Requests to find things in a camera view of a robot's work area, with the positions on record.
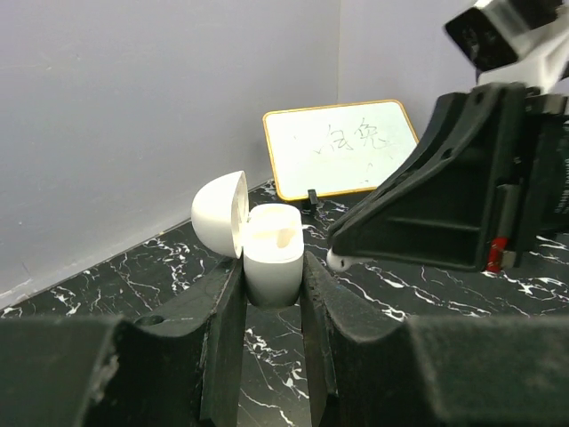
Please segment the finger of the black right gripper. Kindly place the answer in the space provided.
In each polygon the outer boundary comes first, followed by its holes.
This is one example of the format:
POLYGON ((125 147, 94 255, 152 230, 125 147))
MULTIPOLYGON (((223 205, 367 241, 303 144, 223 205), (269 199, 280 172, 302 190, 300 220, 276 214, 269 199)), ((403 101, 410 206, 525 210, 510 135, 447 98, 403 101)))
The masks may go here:
POLYGON ((336 254, 468 272, 486 267, 497 188, 509 180, 526 88, 440 96, 412 154, 328 231, 336 254))

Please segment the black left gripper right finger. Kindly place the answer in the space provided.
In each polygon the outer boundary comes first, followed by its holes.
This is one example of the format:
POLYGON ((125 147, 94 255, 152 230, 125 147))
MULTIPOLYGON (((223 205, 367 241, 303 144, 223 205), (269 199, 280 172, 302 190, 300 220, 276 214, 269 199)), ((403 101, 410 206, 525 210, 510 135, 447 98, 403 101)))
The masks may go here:
POLYGON ((565 426, 565 316, 384 318, 305 253, 301 331, 315 426, 565 426))

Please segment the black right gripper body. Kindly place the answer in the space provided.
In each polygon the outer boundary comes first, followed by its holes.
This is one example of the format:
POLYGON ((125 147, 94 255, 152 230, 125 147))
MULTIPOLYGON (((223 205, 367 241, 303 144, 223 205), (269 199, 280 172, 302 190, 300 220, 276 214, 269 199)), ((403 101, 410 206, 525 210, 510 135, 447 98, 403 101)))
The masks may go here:
POLYGON ((517 267, 537 237, 568 231, 568 97, 526 98, 509 181, 497 188, 486 269, 517 267))

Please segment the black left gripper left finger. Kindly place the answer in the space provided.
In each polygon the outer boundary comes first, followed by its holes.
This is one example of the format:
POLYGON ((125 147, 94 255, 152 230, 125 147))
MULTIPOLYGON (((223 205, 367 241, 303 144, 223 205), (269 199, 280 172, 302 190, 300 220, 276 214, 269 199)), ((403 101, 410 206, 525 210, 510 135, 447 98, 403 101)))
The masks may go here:
POLYGON ((4 426, 233 426, 244 265, 221 261, 145 316, 5 318, 4 426))

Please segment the white round charging case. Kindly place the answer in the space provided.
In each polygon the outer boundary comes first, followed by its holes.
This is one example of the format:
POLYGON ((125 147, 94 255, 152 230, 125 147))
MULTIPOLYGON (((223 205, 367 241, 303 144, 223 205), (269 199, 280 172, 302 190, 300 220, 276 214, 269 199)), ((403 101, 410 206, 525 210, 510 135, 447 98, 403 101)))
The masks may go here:
POLYGON ((304 237, 298 208, 250 207, 245 172, 222 175, 195 195, 191 222, 200 242, 218 255, 240 259, 250 303, 282 310, 296 303, 302 281, 304 237))

